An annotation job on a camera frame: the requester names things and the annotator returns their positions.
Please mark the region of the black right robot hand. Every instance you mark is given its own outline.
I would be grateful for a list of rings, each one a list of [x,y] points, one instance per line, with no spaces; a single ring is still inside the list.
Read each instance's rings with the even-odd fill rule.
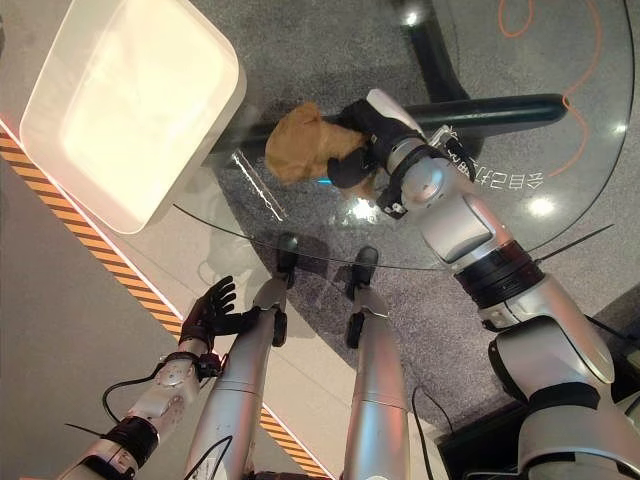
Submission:
[[[364,145],[343,159],[331,157],[327,175],[338,188],[355,187],[379,168],[385,168],[392,151],[407,139],[423,141],[421,127],[389,94],[371,89],[364,99],[345,107],[338,125],[364,135]]]

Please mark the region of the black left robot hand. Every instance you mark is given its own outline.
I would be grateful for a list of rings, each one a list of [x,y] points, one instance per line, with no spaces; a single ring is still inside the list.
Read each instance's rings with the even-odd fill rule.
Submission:
[[[235,288],[233,277],[228,275],[198,298],[182,324],[179,343],[200,340],[211,350],[216,337],[250,331],[258,322],[259,309],[236,312]]]

